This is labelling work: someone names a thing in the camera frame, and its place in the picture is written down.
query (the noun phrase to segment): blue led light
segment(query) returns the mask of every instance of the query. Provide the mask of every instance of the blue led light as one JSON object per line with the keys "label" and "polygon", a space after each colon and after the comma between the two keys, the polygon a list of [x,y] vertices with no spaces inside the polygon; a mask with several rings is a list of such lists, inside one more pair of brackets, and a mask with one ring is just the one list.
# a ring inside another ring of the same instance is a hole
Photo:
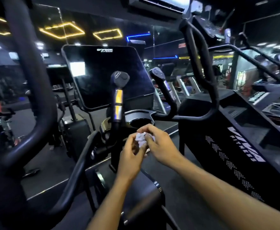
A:
{"label": "blue led light", "polygon": [[175,57],[163,57],[163,58],[153,58],[153,59],[175,59],[178,58],[178,56],[176,55]]}
{"label": "blue led light", "polygon": [[141,34],[141,35],[131,35],[131,36],[127,36],[126,39],[127,39],[127,42],[129,42],[129,38],[131,37],[138,37],[138,36],[145,36],[145,35],[151,35],[151,33],[148,33],[148,34]]}

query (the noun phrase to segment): gym floor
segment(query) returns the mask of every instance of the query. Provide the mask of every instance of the gym floor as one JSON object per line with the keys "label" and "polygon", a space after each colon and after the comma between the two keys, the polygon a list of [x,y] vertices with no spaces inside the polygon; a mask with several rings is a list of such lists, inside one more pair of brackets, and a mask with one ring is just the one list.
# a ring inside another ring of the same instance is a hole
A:
{"label": "gym floor", "polygon": [[[88,114],[74,107],[76,113],[89,119]],[[96,127],[106,118],[106,111],[92,112]],[[165,130],[171,127],[173,122],[156,122],[156,126]],[[35,119],[31,109],[20,110],[13,116],[11,127],[16,136],[28,134],[35,125]],[[172,138],[178,148],[179,136]],[[194,155],[186,147],[186,157],[200,166]],[[23,179],[22,185],[27,197],[31,197],[43,190],[67,179],[73,170],[75,163],[66,155],[63,147],[50,150],[46,145],[36,157],[27,165],[26,169],[39,167],[40,173],[32,178]],[[201,196],[183,178],[173,170],[158,163],[152,155],[143,162],[142,168],[159,182],[166,197],[166,207],[172,214],[182,230],[187,229],[227,229],[226,225],[213,213]],[[79,194],[65,216],[54,229],[85,230],[92,217],[92,212],[85,193]]]}

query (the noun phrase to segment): hand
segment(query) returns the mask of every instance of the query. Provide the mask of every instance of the hand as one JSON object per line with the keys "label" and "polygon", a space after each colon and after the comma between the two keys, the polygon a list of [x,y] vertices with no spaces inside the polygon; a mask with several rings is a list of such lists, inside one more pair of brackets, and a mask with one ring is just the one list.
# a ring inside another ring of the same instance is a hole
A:
{"label": "hand", "polygon": [[145,156],[147,144],[142,145],[138,150],[138,143],[135,141],[137,133],[129,135],[120,155],[116,179],[130,185],[141,169],[141,163]]}
{"label": "hand", "polygon": [[165,166],[173,168],[176,162],[184,158],[165,131],[158,129],[152,124],[147,124],[139,128],[137,132],[148,132],[155,136],[155,142],[149,134],[145,135],[145,139],[154,157]]}

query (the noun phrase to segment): forearm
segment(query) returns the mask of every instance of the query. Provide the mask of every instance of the forearm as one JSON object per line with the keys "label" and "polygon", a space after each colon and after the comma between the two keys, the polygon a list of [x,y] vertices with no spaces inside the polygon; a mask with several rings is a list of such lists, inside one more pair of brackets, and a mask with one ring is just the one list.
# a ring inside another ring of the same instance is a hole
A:
{"label": "forearm", "polygon": [[173,163],[231,229],[280,229],[280,212],[197,167],[184,157]]}
{"label": "forearm", "polygon": [[113,187],[88,225],[87,230],[118,229],[128,187],[128,182],[116,179]]}

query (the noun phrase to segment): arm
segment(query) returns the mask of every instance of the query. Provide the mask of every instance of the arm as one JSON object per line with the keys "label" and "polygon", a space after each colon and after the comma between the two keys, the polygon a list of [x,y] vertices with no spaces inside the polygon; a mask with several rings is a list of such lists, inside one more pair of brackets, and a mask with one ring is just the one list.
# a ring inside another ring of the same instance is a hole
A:
{"label": "arm", "polygon": [[156,142],[149,135],[146,141],[157,160],[185,178],[231,229],[280,229],[279,211],[191,163],[181,155],[167,133],[152,125],[138,132],[155,136]]}
{"label": "arm", "polygon": [[124,199],[128,188],[140,171],[141,163],[146,152],[146,145],[135,155],[136,133],[126,140],[121,152],[118,172],[115,182],[89,223],[87,230],[118,229]]}

